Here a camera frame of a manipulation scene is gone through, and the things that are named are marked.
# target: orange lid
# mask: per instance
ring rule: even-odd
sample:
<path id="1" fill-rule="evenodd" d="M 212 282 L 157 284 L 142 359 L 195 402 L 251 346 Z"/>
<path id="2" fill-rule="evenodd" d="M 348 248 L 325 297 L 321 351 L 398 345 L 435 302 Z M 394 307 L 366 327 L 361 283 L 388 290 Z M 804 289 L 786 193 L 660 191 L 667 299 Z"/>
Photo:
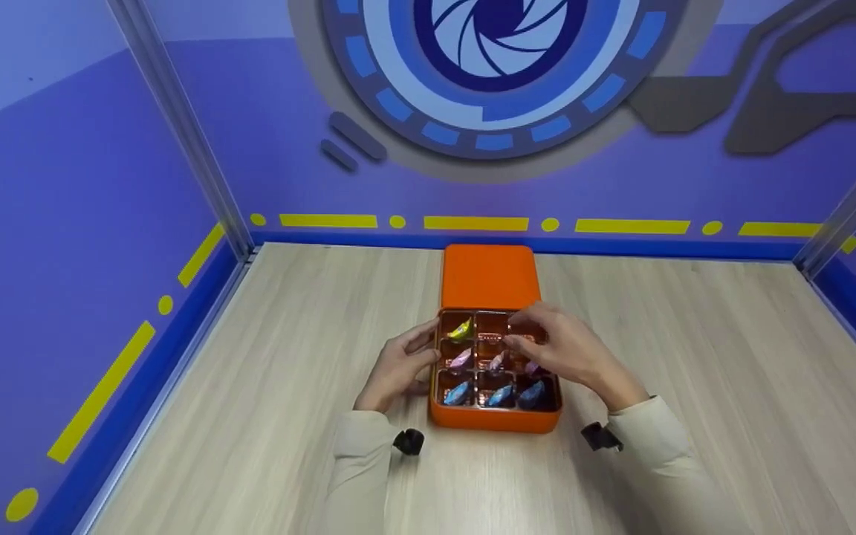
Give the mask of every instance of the orange lid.
<path id="1" fill-rule="evenodd" d="M 442 308 L 519 309 L 539 299 L 537 267 L 529 247 L 445 247 Z"/>

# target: person's right hand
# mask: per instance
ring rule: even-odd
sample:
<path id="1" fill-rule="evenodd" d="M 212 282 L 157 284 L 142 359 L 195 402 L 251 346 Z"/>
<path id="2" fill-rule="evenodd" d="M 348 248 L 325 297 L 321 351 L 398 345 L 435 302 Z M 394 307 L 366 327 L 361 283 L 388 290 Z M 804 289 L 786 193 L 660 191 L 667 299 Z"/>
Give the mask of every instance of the person's right hand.
<path id="1" fill-rule="evenodd" d="M 504 343 L 541 368 L 594 390 L 609 411 L 627 409 L 649 399 L 639 380 L 609 351 L 580 318 L 546 302 L 535 302 L 510 316 L 511 325 L 536 324 L 547 331 L 547 343 L 537 345 L 517 335 Z"/>

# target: person's left hand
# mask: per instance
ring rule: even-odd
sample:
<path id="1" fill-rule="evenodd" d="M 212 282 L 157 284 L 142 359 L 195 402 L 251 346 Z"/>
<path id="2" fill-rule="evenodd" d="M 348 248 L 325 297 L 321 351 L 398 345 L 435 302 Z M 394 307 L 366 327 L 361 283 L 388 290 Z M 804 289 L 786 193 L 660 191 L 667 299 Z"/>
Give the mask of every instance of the person's left hand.
<path id="1" fill-rule="evenodd" d="M 428 392 L 428 385 L 416 380 L 415 376 L 439 357 L 438 349 L 434 349 L 436 326 L 438 318 L 385 342 L 352 409 L 386 412 L 402 393 Z"/>

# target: candy box tray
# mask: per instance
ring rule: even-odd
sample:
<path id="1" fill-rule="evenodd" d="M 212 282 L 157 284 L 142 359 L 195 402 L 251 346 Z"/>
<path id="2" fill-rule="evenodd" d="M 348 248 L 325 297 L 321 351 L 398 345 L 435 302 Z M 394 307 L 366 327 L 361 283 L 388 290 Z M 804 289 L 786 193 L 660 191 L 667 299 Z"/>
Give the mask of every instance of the candy box tray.
<path id="1" fill-rule="evenodd" d="M 508 318 L 513 312 L 516 311 L 442 308 L 438 313 L 435 346 L 441 352 L 441 359 L 432 367 L 428 403 L 436 424 L 526 433 L 547 433 L 557 426 L 563 406 L 557 376 L 544 369 L 532 369 L 527 358 L 507 350 L 502 342 L 505 335 L 517 334 L 544 343 L 546 333 L 536 325 L 509 325 Z M 466 332 L 461 336 L 453 335 L 465 324 L 468 325 Z M 496 370 L 490 369 L 490 363 L 505 350 L 502 365 Z M 452 362 L 461 355 L 467 355 L 466 362 L 453 368 Z M 463 401 L 445 404 L 446 396 L 465 382 L 468 387 Z M 540 396 L 536 400 L 522 398 L 521 394 L 536 383 L 542 383 Z M 504 386 L 512 386 L 510 395 L 498 406 L 486 406 L 490 396 Z"/>

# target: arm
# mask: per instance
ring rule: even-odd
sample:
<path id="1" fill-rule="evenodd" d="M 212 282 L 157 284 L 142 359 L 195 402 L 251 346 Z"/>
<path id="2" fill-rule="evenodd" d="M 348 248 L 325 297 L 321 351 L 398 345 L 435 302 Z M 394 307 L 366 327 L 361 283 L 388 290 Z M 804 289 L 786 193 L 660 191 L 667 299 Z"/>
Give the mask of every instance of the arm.
<path id="1" fill-rule="evenodd" d="M 745 519 L 693 457 L 686 430 L 662 398 L 609 414 L 609 430 L 639 464 L 636 487 L 665 533 L 751 533 Z"/>
<path id="2" fill-rule="evenodd" d="M 609 430 L 624 453 L 639 464 L 638 491 L 666 533 L 706 535 L 750 533 L 731 501 L 693 457 L 686 430 L 660 398 L 645 387 L 580 319 L 537 302 L 510 318 L 535 322 L 547 331 L 543 346 L 516 336 L 504 342 L 514 351 L 594 390 L 609 410 Z"/>
<path id="3" fill-rule="evenodd" d="M 415 376 L 438 359 L 432 348 L 437 325 L 433 319 L 386 342 L 353 410 L 340 417 L 336 464 L 323 505 L 323 535 L 384 533 L 388 467 L 401 431 L 388 423 L 385 412 L 403 393 L 428 392 Z"/>
<path id="4" fill-rule="evenodd" d="M 385 493 L 395 429 L 383 413 L 353 410 L 340 417 L 336 464 L 322 514 L 322 533 L 384 532 Z"/>

